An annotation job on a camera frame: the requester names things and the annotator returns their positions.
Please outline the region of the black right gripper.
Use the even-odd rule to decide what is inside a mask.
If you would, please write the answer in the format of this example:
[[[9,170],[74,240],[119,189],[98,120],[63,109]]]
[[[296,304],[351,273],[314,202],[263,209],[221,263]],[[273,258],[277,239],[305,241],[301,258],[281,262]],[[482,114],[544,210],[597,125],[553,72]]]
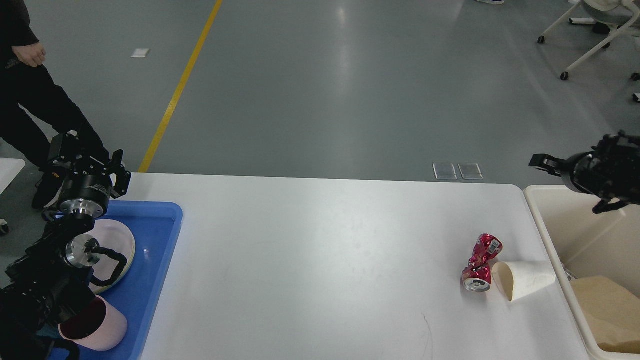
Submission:
[[[553,157],[547,153],[535,153],[529,166],[554,177],[565,174],[565,186],[571,191],[598,196],[599,192],[592,180],[593,152],[576,153],[568,159]]]

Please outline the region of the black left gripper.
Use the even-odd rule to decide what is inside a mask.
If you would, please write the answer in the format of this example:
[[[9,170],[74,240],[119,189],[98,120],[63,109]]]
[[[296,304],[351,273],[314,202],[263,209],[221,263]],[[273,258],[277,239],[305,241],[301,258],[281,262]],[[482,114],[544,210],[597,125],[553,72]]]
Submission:
[[[84,214],[101,218],[108,210],[110,199],[125,196],[130,188],[131,172],[122,161],[124,150],[118,149],[103,166],[105,174],[90,173],[96,170],[96,160],[80,137],[60,133],[50,142],[46,164],[73,171],[64,182],[55,207],[62,214]]]

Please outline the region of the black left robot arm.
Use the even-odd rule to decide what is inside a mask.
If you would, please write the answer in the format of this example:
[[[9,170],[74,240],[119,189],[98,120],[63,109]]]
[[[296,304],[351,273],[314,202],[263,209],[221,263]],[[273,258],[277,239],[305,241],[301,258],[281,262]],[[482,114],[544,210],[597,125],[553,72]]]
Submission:
[[[45,325],[60,325],[79,315],[96,298],[90,285],[114,285],[129,261],[89,235],[111,199],[128,192],[131,172],[124,151],[99,160],[70,133],[53,137],[47,162],[68,171],[55,205],[43,210],[42,236],[6,269],[10,283],[1,290],[1,358],[47,360],[54,349],[69,360],[79,346],[38,335]]]

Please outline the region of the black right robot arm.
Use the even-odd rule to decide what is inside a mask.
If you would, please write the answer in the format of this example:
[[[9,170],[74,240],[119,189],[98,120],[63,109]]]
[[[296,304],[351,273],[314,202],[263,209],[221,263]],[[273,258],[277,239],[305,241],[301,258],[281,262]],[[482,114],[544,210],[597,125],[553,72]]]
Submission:
[[[571,191],[596,196],[592,212],[605,214],[640,203],[639,143],[638,136],[620,130],[567,159],[535,153],[528,166],[561,178]]]

